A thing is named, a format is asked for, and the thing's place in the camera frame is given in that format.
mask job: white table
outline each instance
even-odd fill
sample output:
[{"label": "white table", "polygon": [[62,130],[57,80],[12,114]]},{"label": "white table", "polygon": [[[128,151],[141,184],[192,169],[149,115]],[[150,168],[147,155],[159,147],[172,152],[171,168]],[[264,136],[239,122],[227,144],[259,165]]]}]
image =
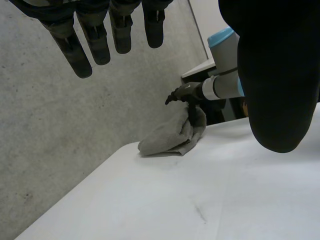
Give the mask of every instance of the white table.
[{"label": "white table", "polygon": [[288,154],[248,119],[208,127],[184,157],[126,145],[17,240],[319,240],[319,129],[320,106]]},{"label": "white table", "polygon": [[216,63],[213,58],[209,58],[208,60],[204,61],[203,63],[199,64],[198,66],[192,68],[190,71],[187,71],[186,73],[182,74],[181,78],[186,78],[191,75],[200,73],[202,71],[206,71],[210,68],[213,68],[216,66]]}]

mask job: scuff mark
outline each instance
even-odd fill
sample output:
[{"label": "scuff mark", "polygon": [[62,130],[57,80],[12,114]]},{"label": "scuff mark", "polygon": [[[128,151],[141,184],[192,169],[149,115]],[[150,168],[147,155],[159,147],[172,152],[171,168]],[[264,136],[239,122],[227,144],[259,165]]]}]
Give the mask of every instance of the scuff mark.
[{"label": "scuff mark", "polygon": [[198,207],[195,203],[194,203],[193,205],[194,205],[195,211],[196,211],[197,214],[200,216],[200,218],[201,218],[205,223],[207,223],[207,219],[206,219],[205,216],[203,215],[200,207]]}]

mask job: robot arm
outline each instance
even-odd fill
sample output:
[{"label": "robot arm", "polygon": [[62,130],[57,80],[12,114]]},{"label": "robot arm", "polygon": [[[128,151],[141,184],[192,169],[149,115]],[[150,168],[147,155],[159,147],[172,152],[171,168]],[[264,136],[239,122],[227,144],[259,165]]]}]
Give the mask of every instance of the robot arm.
[{"label": "robot arm", "polygon": [[[142,0],[148,44],[158,48],[164,39],[165,9],[173,0]],[[110,62],[104,19],[109,11],[115,49],[119,54],[131,50],[131,14],[141,0],[10,0],[31,18],[38,19],[50,32],[75,74],[87,78],[92,67],[74,30],[74,12],[80,22],[94,61]]]}]

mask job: towel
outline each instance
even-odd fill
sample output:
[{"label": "towel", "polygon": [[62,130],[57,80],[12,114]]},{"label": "towel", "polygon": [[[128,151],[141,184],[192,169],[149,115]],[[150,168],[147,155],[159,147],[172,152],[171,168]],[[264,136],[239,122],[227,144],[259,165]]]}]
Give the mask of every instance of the towel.
[{"label": "towel", "polygon": [[189,121],[188,107],[182,108],[169,121],[159,125],[145,139],[138,149],[142,156],[160,153],[177,153],[181,156],[189,152],[198,142],[206,129],[206,114],[200,107],[192,109],[191,122]]}]

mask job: gray wall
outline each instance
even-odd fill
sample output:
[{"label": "gray wall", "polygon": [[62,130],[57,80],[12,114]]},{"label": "gray wall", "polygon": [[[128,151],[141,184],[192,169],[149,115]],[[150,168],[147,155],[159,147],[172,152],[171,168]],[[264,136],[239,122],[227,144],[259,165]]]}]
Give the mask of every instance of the gray wall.
[{"label": "gray wall", "polygon": [[142,8],[132,50],[78,78],[42,25],[0,1],[0,238],[12,240],[123,145],[178,107],[165,106],[180,75],[206,60],[187,0],[166,11],[164,44],[147,45]]}]

